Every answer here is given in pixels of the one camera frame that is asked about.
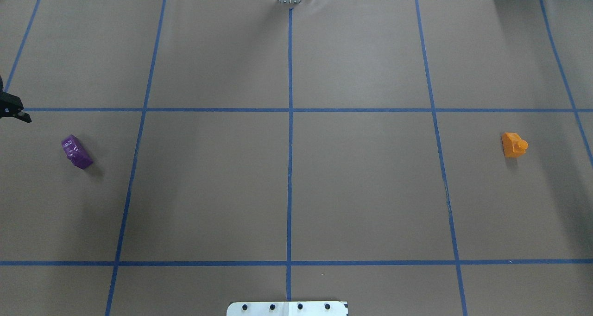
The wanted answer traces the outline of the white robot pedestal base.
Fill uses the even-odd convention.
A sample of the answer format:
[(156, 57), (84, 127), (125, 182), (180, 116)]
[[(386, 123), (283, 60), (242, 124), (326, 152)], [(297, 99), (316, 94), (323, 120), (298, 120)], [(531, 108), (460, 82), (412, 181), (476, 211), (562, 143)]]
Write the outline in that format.
[(347, 316), (342, 301), (239, 302), (229, 304), (227, 316)]

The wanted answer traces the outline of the orange trapezoid block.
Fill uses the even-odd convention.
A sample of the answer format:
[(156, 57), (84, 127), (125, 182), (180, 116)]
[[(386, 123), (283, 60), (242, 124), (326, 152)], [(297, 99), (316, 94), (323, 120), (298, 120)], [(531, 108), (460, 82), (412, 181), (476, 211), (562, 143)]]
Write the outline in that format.
[(501, 141), (505, 158), (515, 159), (525, 155), (529, 146), (528, 142), (522, 139), (518, 133), (503, 133)]

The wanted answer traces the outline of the purple trapezoid block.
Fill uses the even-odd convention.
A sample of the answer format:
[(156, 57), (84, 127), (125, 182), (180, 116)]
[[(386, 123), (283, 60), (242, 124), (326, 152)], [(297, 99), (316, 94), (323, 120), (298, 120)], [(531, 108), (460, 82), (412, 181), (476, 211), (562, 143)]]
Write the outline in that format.
[(93, 164), (93, 159), (83, 147), (78, 137), (71, 134), (61, 141), (61, 147), (65, 152), (66, 158), (81, 170), (85, 170)]

